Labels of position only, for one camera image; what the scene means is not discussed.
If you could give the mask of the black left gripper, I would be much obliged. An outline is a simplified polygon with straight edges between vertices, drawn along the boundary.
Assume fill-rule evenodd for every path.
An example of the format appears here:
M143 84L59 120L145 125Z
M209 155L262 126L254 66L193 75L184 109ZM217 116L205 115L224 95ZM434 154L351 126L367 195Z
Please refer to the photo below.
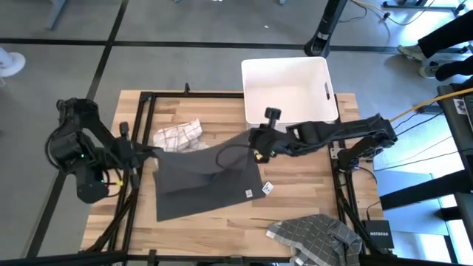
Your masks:
M144 159L142 151L140 150L141 145L138 145L138 149L135 147L136 143L130 141L126 137L118 137L114 141L114 155L119 161L121 168L139 168L142 166L144 159L153 160L155 163L158 162L157 152L161 151L161 148L148 146L144 149Z

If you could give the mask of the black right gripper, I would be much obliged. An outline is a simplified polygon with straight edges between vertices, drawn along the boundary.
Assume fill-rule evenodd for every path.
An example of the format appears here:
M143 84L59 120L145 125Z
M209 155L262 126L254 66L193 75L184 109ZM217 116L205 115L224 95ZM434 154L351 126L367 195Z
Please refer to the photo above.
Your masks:
M294 139L273 128L253 128L248 138L255 161L269 161L279 154L293 156Z

